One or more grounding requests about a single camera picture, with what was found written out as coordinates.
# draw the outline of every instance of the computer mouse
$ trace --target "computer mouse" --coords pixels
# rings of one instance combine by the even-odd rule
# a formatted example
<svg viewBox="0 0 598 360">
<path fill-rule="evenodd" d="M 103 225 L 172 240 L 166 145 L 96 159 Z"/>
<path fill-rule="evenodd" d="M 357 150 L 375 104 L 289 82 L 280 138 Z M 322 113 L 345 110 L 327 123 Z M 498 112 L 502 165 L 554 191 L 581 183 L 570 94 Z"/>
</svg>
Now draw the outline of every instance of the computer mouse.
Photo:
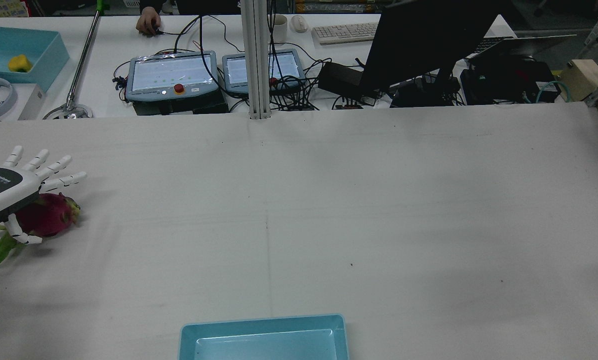
<svg viewBox="0 0 598 360">
<path fill-rule="evenodd" d="M 298 33 L 305 33 L 308 30 L 308 22 L 300 14 L 296 14 L 290 18 L 290 25 Z"/>
</svg>

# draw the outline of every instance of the robotic hand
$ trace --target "robotic hand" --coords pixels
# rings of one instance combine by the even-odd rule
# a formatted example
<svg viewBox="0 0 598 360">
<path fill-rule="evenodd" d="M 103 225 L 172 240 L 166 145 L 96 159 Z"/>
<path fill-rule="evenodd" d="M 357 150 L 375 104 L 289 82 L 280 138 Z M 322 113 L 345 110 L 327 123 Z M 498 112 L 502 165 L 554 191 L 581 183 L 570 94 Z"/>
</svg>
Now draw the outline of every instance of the robotic hand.
<svg viewBox="0 0 598 360">
<path fill-rule="evenodd" d="M 84 178 L 84 171 L 61 178 L 49 180 L 53 174 L 59 173 L 70 164 L 72 157 L 66 155 L 59 161 L 39 168 L 48 159 L 48 150 L 41 150 L 21 168 L 16 168 L 23 153 L 22 146 L 15 146 L 8 159 L 0 166 L 0 223 L 4 223 L 9 234 L 23 244 L 41 243 L 41 237 L 25 234 L 17 221 L 15 212 L 33 203 L 41 192 L 48 192 L 58 187 L 77 184 Z"/>
</svg>

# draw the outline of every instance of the screen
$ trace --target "screen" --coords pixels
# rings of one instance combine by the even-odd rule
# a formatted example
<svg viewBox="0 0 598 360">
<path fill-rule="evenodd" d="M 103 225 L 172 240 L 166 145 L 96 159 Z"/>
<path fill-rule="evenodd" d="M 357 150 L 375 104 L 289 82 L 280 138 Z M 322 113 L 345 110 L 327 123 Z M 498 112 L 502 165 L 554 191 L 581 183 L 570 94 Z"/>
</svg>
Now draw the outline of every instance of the screen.
<svg viewBox="0 0 598 360">
<path fill-rule="evenodd" d="M 210 55 L 205 54 L 210 64 Z M 200 55 L 137 61 L 134 64 L 132 91 L 173 87 L 176 84 L 212 84 Z"/>
<path fill-rule="evenodd" d="M 268 66 L 270 78 L 281 79 L 284 76 L 299 78 L 299 69 L 292 52 L 278 53 L 276 57 L 269 56 Z M 227 60 L 228 82 L 230 84 L 241 84 L 248 82 L 248 71 L 246 71 L 246 57 L 233 57 Z"/>
<path fill-rule="evenodd" d="M 501 0 L 409 0 L 387 5 L 361 86 L 386 90 L 429 71 L 452 69 L 484 38 L 500 6 Z"/>
</svg>

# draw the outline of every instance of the robot finger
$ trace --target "robot finger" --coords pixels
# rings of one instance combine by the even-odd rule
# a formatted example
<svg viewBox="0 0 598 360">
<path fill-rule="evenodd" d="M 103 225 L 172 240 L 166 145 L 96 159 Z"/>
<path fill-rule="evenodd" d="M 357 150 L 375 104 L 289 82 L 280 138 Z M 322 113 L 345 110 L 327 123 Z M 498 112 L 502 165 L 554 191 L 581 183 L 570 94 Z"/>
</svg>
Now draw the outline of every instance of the robot finger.
<svg viewBox="0 0 598 360">
<path fill-rule="evenodd" d="M 71 185 L 78 184 L 79 182 L 81 182 L 81 180 L 84 180 L 85 178 L 86 172 L 80 171 L 72 175 L 55 178 L 54 180 L 50 181 L 45 181 L 41 183 L 41 189 L 39 189 L 39 192 L 49 192 L 54 191 L 54 189 L 57 189 L 59 187 L 69 187 Z"/>
<path fill-rule="evenodd" d="M 47 167 L 39 170 L 36 172 L 36 176 L 41 179 L 41 181 L 45 181 L 47 178 L 50 177 L 52 174 L 59 173 L 59 171 L 63 170 L 73 161 L 73 157 L 70 155 L 66 155 L 61 158 L 59 161 L 55 161 L 52 164 L 48 165 Z"/>
<path fill-rule="evenodd" d="M 41 164 L 46 162 L 49 154 L 50 151 L 48 151 L 46 148 L 41 150 L 39 153 L 37 153 L 35 157 L 33 157 L 27 164 L 25 164 L 22 167 L 22 169 L 25 171 L 34 171 L 39 169 Z"/>
<path fill-rule="evenodd" d="M 6 162 L 3 163 L 4 167 L 15 167 L 21 160 L 21 155 L 23 154 L 23 146 L 17 145 L 13 148 L 12 153 L 6 159 Z"/>
<path fill-rule="evenodd" d="M 21 244 L 40 244 L 41 237 L 28 235 L 23 230 L 21 230 L 21 226 L 17 221 L 17 216 L 15 214 L 8 215 L 8 221 L 3 223 L 6 226 L 6 230 L 8 233 L 13 237 L 13 239 L 17 240 Z"/>
</svg>

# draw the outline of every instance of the white cup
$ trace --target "white cup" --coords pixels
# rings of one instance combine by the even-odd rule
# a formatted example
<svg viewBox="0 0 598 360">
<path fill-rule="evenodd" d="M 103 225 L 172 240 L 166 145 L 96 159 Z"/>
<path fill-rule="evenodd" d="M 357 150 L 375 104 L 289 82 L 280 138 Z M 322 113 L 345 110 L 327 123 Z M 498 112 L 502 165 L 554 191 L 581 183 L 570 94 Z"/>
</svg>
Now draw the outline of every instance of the white cup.
<svg viewBox="0 0 598 360">
<path fill-rule="evenodd" d="M 283 43 L 286 41 L 286 35 L 288 34 L 288 18 L 283 14 L 274 14 L 268 16 L 270 23 L 274 20 L 274 27 L 272 30 L 272 37 L 275 43 Z"/>
</svg>

